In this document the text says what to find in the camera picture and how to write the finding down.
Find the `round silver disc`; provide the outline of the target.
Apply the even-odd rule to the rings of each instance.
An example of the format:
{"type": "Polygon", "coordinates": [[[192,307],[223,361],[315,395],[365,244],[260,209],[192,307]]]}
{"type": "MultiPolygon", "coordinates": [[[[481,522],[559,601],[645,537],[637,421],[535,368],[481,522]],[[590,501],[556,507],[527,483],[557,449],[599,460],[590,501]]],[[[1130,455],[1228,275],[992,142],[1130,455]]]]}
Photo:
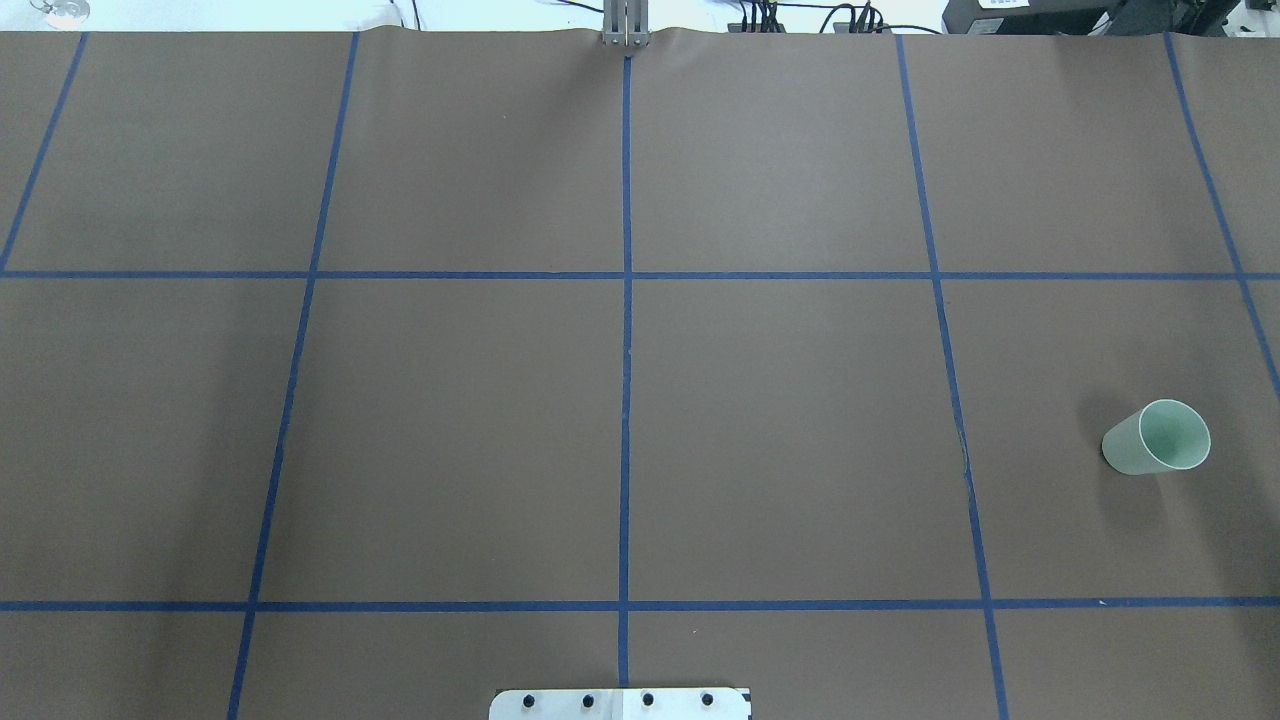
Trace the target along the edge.
{"type": "Polygon", "coordinates": [[[32,0],[29,5],[54,29],[77,29],[91,15],[90,1],[81,0],[32,0]]]}

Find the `black printer device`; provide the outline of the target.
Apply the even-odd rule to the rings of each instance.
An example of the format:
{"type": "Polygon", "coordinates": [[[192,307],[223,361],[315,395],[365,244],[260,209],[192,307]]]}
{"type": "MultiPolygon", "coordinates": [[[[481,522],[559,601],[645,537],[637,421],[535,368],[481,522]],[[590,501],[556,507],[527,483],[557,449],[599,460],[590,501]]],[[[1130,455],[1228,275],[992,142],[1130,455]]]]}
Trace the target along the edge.
{"type": "Polygon", "coordinates": [[[948,35],[1220,36],[1239,1],[947,1],[948,35]]]}

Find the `light green plastic cup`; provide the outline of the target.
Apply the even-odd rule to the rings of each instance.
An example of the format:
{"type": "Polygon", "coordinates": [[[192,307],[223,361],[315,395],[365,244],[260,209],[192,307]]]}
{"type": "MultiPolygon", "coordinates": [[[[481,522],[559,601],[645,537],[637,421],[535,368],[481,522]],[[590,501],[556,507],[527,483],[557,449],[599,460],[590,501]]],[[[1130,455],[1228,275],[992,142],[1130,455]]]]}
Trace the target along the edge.
{"type": "Polygon", "coordinates": [[[1103,460],[1124,475],[1189,471],[1208,459],[1212,436],[1190,405],[1158,398],[1108,429],[1100,448],[1103,460]]]}

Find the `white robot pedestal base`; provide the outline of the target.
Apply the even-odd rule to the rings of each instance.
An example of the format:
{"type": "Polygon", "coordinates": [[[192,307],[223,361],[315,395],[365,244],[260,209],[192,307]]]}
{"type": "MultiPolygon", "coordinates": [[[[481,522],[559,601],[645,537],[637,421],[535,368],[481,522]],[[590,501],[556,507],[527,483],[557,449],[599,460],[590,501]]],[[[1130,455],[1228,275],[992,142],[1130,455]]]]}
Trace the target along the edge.
{"type": "Polygon", "coordinates": [[[489,719],[751,719],[750,691],[732,687],[512,689],[489,719]]]}

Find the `grey aluminium frame post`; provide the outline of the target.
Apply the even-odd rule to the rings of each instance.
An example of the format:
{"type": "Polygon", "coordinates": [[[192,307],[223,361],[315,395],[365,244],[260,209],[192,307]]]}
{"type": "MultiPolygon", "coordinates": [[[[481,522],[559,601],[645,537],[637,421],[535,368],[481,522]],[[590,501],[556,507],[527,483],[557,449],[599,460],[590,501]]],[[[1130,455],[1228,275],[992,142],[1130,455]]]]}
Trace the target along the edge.
{"type": "Polygon", "coordinates": [[[602,42],[608,47],[645,47],[652,40],[648,0],[602,1],[602,42]]]}

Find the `brown table mat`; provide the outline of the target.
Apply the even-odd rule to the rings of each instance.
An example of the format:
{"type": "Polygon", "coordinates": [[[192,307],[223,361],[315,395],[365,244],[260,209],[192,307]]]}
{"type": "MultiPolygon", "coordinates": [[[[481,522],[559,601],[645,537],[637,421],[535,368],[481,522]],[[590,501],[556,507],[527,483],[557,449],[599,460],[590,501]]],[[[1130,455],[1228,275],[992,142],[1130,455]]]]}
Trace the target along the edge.
{"type": "Polygon", "coordinates": [[[1275,719],[1277,42],[5,33],[3,716],[617,685],[1275,719]]]}

